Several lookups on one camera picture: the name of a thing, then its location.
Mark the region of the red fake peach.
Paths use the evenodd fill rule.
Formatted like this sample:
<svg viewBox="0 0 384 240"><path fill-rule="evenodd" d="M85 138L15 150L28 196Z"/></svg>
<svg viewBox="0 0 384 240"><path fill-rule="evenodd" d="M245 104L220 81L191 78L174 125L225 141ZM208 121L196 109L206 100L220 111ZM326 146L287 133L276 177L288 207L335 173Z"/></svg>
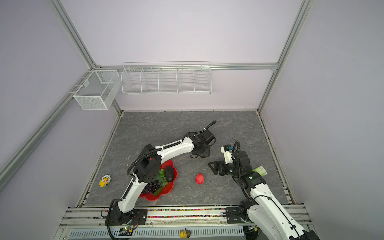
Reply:
<svg viewBox="0 0 384 240"><path fill-rule="evenodd" d="M198 185L201 185L205 182L205 177L203 174L197 174L195 181Z"/></svg>

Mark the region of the dark fake avocado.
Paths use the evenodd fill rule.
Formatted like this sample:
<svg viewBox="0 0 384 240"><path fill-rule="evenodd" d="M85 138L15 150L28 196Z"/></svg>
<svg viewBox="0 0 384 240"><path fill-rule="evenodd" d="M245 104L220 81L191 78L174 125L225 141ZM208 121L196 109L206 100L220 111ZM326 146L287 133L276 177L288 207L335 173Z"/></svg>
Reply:
<svg viewBox="0 0 384 240"><path fill-rule="evenodd" d="M164 169L164 174L165 174L166 181L168 183L172 183L176 178L175 171L172 166L166 166L166 168Z"/></svg>

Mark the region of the green fake grape bunch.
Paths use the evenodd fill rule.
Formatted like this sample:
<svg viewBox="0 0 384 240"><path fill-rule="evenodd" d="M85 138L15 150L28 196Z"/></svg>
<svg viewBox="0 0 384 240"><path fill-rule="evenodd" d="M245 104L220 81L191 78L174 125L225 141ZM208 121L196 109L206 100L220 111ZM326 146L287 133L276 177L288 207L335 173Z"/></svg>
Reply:
<svg viewBox="0 0 384 240"><path fill-rule="evenodd" d="M168 181L167 181L166 176L165 176L165 170L164 169L160 169L158 178L159 178L159 181L160 181L160 183L162 184L163 187L165 187L168 184Z"/></svg>

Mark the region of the purple fake grape bunch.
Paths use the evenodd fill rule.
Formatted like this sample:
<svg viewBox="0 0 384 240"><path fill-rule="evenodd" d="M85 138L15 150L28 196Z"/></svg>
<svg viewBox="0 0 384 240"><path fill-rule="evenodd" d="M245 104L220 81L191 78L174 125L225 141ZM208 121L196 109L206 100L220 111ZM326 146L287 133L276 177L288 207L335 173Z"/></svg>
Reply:
<svg viewBox="0 0 384 240"><path fill-rule="evenodd" d="M162 187L163 187L162 182L160 182L159 180L154 180L146 185L146 187L143 190L143 194L154 195Z"/></svg>

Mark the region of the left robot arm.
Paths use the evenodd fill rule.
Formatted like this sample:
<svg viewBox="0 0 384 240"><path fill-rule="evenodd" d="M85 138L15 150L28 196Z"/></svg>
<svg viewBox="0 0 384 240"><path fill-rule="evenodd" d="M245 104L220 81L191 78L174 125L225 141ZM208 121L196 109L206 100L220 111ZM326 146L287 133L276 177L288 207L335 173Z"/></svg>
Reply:
<svg viewBox="0 0 384 240"><path fill-rule="evenodd" d="M113 199L106 216L106 226L121 226L130 222L135 216L133 210L144 188L158 176L161 165L183 154L190 154L192 159L207 158L210 148L216 142L209 127L197 132L187 132L183 137L170 144L154 147L146 145L138 158L129 166L127 175L131 177L124 194Z"/></svg>

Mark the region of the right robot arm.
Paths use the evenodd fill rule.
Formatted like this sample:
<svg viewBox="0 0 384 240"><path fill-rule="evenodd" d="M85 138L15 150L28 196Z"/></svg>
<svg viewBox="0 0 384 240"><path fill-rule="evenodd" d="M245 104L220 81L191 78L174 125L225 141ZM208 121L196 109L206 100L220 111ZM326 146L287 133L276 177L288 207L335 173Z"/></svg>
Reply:
<svg viewBox="0 0 384 240"><path fill-rule="evenodd" d="M253 223L270 240L318 240L315 231L307 231L276 199L264 178L253 171L250 159L240 150L240 142L221 147L223 161L210 162L214 175L231 176L246 197L237 208L223 214L231 223Z"/></svg>

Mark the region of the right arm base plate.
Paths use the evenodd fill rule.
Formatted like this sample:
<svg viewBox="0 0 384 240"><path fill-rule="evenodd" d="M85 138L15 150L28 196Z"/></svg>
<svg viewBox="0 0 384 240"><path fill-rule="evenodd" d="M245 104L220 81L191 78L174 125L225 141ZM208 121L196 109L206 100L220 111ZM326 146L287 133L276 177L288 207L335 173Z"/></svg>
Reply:
<svg viewBox="0 0 384 240"><path fill-rule="evenodd" d="M249 223L250 220L247 215L247 211L244 207L230 207L225 209L223 217L227 219L229 224Z"/></svg>

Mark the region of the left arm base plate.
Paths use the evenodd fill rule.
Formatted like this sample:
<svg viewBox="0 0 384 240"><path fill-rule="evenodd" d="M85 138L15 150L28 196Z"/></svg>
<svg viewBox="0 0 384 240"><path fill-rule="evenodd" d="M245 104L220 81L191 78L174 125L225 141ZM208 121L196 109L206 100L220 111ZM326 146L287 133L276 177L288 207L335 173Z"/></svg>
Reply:
<svg viewBox="0 0 384 240"><path fill-rule="evenodd" d="M147 209L133 209L125 214L118 209L112 209L106 217L105 225L107 226L108 223L110 226L144 225L147 215Z"/></svg>

